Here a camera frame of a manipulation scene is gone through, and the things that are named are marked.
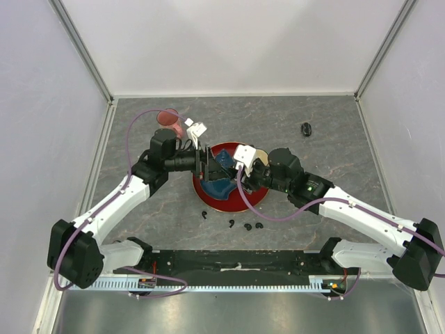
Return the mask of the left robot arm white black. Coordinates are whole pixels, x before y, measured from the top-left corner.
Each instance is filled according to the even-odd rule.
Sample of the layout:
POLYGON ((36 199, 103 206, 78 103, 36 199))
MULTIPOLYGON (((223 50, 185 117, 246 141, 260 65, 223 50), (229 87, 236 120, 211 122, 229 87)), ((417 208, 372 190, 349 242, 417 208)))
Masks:
POLYGON ((64 290, 60 277, 85 289, 116 269, 131 267, 136 273, 147 273, 153 263, 150 245, 135 237, 116 244, 104 240, 130 211, 168 181, 170 173, 183 171, 206 182, 230 180, 236 174, 234 168, 218 163, 209 147, 182 150, 171 129, 156 130, 149 148, 114 190, 73 221, 61 219, 54 224, 47 265, 54 272, 56 289, 64 290))

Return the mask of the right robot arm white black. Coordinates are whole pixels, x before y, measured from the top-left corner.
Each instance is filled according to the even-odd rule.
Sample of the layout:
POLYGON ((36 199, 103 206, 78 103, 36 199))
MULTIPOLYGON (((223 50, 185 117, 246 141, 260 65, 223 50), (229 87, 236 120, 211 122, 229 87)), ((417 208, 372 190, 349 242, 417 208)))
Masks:
POLYGON ((373 244, 331 238, 318 256, 320 269, 328 274, 360 268, 373 273, 392 273, 403 284, 428 290, 444 257, 439 228, 427 218, 411 221, 386 213, 346 193, 341 187, 304 171, 299 158, 287 148, 271 151, 265 164, 260 151, 239 145, 234 153, 236 183, 244 201, 245 190, 266 188, 285 193, 298 210, 330 218, 365 234, 373 244))

